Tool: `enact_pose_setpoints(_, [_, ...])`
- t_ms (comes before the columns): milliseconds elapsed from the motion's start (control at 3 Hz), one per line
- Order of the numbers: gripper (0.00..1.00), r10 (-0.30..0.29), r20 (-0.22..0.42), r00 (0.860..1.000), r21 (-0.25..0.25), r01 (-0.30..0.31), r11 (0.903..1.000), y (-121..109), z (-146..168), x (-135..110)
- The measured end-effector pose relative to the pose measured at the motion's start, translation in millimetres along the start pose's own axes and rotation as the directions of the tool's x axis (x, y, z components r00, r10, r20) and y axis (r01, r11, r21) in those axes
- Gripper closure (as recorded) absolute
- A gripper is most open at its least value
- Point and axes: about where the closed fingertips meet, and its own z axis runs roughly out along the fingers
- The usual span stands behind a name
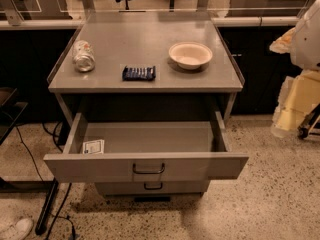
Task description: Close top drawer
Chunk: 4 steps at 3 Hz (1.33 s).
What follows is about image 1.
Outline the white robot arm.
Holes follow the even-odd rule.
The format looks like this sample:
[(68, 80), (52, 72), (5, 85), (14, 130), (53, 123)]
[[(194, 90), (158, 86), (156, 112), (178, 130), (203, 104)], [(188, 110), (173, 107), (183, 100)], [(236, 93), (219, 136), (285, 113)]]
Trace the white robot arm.
[(320, 0), (316, 0), (297, 22), (269, 49), (289, 53), (291, 63), (301, 69), (287, 76), (281, 86), (271, 132), (285, 137), (296, 133), (306, 117), (320, 104)]

